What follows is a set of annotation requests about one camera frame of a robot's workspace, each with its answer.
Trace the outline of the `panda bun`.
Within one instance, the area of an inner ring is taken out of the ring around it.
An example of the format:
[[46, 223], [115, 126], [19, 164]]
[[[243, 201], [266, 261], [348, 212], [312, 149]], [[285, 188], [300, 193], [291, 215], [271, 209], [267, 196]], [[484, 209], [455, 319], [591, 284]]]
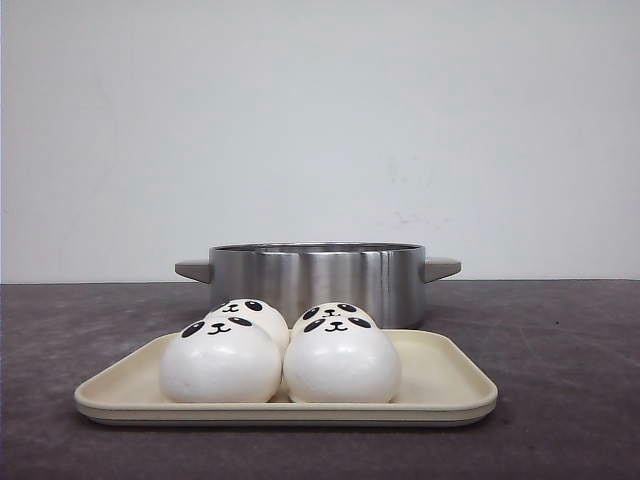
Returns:
[[286, 350], [284, 380], [301, 403], [387, 403], [401, 383], [399, 354], [365, 317], [319, 318]]
[[268, 333], [244, 317], [213, 316], [169, 341], [159, 384], [176, 402], [266, 402], [281, 373], [281, 351]]
[[325, 319], [331, 321], [346, 320], [348, 317], [357, 317], [366, 320], [371, 326], [377, 326], [372, 317], [357, 305], [345, 302], [326, 302], [310, 307], [295, 322], [291, 330], [291, 337], [300, 333], [313, 321]]
[[289, 345], [290, 331], [286, 321], [277, 309], [263, 300], [231, 299], [207, 314], [207, 317], [214, 316], [235, 316], [250, 320], [270, 335], [281, 352]]

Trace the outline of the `stainless steel steamer pot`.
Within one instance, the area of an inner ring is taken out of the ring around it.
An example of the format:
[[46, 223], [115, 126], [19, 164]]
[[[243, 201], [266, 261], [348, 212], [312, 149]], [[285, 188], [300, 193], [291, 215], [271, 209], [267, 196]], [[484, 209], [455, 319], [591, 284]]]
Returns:
[[343, 301], [383, 328], [408, 328], [426, 311], [426, 284], [457, 274], [456, 259], [429, 257], [421, 245], [329, 242], [212, 247], [205, 260], [182, 261], [177, 274], [205, 283], [209, 304], [264, 300], [289, 324], [310, 307]]

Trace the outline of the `cream rectangular tray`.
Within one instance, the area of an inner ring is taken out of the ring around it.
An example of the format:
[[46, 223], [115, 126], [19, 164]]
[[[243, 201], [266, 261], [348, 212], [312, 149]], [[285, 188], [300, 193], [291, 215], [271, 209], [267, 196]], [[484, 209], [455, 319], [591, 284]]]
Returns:
[[269, 403], [176, 403], [159, 390], [160, 336], [78, 386], [77, 410], [111, 425], [436, 427], [474, 423], [496, 405], [496, 385], [449, 338], [386, 332], [400, 355], [398, 394], [385, 404], [292, 403], [281, 388]]

